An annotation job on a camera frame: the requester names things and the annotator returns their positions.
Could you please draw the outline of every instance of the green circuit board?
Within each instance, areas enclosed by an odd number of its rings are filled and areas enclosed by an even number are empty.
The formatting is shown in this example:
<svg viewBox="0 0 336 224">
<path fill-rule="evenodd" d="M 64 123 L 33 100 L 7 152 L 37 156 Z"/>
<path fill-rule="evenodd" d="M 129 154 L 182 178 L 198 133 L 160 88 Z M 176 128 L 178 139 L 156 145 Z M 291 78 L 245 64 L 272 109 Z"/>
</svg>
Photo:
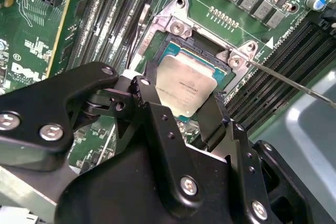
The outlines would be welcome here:
<svg viewBox="0 0 336 224">
<path fill-rule="evenodd" d="M 84 40 L 79 36 L 81 31 L 87 27 L 87 22 L 99 21 L 95 20 L 94 16 L 88 18 L 90 8 L 93 12 L 97 12 L 96 15 L 98 12 L 102 15 L 104 6 L 111 4 L 115 7 L 115 13 L 111 13 L 111 19 L 106 18 L 103 21 L 112 22 L 111 20 L 118 15 L 118 4 L 122 0 L 113 0 L 111 3 L 106 1 L 96 5 L 91 0 L 63 0 L 58 6 L 50 6 L 42 0 L 13 0 L 11 5 L 6 6 L 7 1 L 0 0 L 0 43 L 4 44 L 0 50 L 1 93 L 30 85 L 93 60 L 104 61 L 114 67 L 119 67 L 122 71 L 125 57 L 117 62 L 119 64 L 115 61 L 117 53 L 123 50 L 120 41 L 125 31 L 122 26 L 119 32 L 114 34 L 117 38 L 120 35 L 120 40 L 116 39 L 111 45 L 113 50 L 105 52 L 105 55 L 100 51 L 97 55 L 89 54 L 83 59 L 81 54 L 75 52 L 76 45 L 81 41 L 85 43 L 94 41 L 94 38 Z M 134 6 L 133 8 L 130 4 L 128 12 L 132 18 L 131 14 L 136 10 L 138 0 L 125 1 L 130 1 Z M 144 24 L 139 43 L 146 39 L 144 35 L 153 17 L 170 1 L 172 0 L 152 0 L 150 15 L 147 23 Z M 286 0 L 283 5 L 277 5 L 276 0 L 257 0 L 267 2 L 273 13 L 279 14 L 278 18 L 281 18 L 281 23 L 274 25 L 258 18 L 262 13 L 256 9 L 246 11 L 244 8 L 247 6 L 244 6 L 241 1 L 235 3 L 232 0 L 188 1 L 190 4 L 188 17 L 218 38 L 234 47 L 239 47 L 250 40 L 255 41 L 258 45 L 255 60 L 259 62 L 271 57 L 271 53 L 281 45 L 302 19 L 312 12 L 305 6 L 305 0 Z M 102 29 L 99 36 L 99 39 L 105 41 L 109 34 Z M 155 34 L 144 54 L 145 59 L 152 59 L 155 56 L 166 37 L 167 33 Z M 140 62 L 138 70 L 143 68 L 144 62 L 145 60 Z M 224 88 L 232 78 L 233 75 L 229 75 L 218 88 Z M 236 89 L 228 95 L 234 95 L 234 92 L 245 81 L 242 79 Z M 70 165 L 81 168 L 85 161 L 90 163 L 93 155 L 99 156 L 99 162 L 112 156 L 115 148 L 113 125 L 113 119 L 101 118 L 94 125 L 78 131 L 75 134 L 75 144 L 69 156 Z M 195 128 L 193 128 L 193 134 L 198 134 Z"/>
</svg>

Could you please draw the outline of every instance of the metal rod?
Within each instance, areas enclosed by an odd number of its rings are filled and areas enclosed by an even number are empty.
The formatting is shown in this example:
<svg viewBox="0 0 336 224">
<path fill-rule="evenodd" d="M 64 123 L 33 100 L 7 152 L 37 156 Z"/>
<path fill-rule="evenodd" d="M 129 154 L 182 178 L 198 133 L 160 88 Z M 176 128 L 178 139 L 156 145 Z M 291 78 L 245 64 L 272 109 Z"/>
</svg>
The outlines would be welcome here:
<svg viewBox="0 0 336 224">
<path fill-rule="evenodd" d="M 271 70 L 271 69 L 269 69 L 269 68 L 267 68 L 267 67 L 265 67 L 265 66 L 263 66 L 263 65 L 261 65 L 259 63 L 256 63 L 255 61 L 249 60 L 249 62 L 253 66 L 259 68 L 260 70 L 262 70 L 262 71 L 264 71 L 264 72 L 266 72 L 266 73 L 268 73 L 268 74 L 270 74 L 270 75 L 278 78 L 281 81 L 284 81 L 288 85 L 291 85 L 292 87 L 294 87 L 294 88 L 296 88 L 298 90 L 303 91 L 304 93 L 310 95 L 311 97 L 314 97 L 315 99 L 319 99 L 319 100 L 325 102 L 326 104 L 328 104 L 328 105 L 332 106 L 334 109 L 336 109 L 336 103 L 334 103 L 333 101 L 331 101 L 329 98 L 326 98 L 325 96 L 323 96 L 323 95 L 321 95 L 321 94 L 319 94 L 319 93 L 317 93 L 317 92 L 315 92 L 315 91 L 313 91 L 311 89 L 308 89 L 305 86 L 302 86 L 302 85 L 300 85 L 300 84 L 298 84 L 298 83 L 296 83 L 296 82 L 294 82 L 294 81 L 286 78 L 285 76 L 283 76 L 283 75 L 281 75 L 281 74 L 279 74 L 279 73 L 277 73 L 277 72 L 275 72 L 275 71 L 273 71 L 273 70 Z"/>
</svg>

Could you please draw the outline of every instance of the black bracket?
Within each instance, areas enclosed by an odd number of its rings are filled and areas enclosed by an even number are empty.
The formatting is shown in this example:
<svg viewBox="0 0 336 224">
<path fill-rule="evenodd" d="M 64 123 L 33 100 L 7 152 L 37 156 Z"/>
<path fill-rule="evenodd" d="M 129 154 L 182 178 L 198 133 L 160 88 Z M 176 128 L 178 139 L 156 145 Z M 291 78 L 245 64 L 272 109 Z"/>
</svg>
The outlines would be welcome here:
<svg viewBox="0 0 336 224">
<path fill-rule="evenodd" d="M 279 223 L 273 218 L 257 152 L 243 127 L 232 121 L 212 94 L 197 112 L 202 140 L 230 165 L 230 212 L 237 223 Z"/>
<path fill-rule="evenodd" d="M 0 131 L 0 164 L 39 171 L 61 167 L 82 104 L 89 94 L 113 87 L 117 80 L 116 71 L 92 62 L 1 96 L 0 113 L 14 115 L 18 125 Z M 54 125 L 45 131 L 49 140 L 41 136 L 45 125 Z M 53 141 L 53 134 L 60 138 Z"/>
</svg>

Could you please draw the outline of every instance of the capacitor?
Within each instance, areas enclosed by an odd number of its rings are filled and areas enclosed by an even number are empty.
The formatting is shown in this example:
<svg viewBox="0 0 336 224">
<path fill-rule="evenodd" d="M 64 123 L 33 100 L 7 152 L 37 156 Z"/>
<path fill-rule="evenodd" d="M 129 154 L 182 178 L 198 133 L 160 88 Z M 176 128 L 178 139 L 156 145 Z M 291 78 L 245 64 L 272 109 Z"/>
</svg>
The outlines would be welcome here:
<svg viewBox="0 0 336 224">
<path fill-rule="evenodd" d="M 320 11 L 326 6 L 326 0 L 306 0 L 305 4 L 310 9 Z"/>
</svg>

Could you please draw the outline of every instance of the small screw hole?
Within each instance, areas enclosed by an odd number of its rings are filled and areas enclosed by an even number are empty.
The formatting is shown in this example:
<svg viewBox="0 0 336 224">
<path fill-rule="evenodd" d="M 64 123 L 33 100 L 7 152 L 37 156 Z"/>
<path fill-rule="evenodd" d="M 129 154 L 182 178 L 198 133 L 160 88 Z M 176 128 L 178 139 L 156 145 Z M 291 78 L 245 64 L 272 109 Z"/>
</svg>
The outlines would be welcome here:
<svg viewBox="0 0 336 224">
<path fill-rule="evenodd" d="M 115 104 L 115 109 L 116 109 L 117 111 L 122 111 L 122 110 L 124 109 L 124 107 L 125 107 L 125 104 L 124 104 L 123 102 L 117 102 L 117 103 Z"/>
</svg>

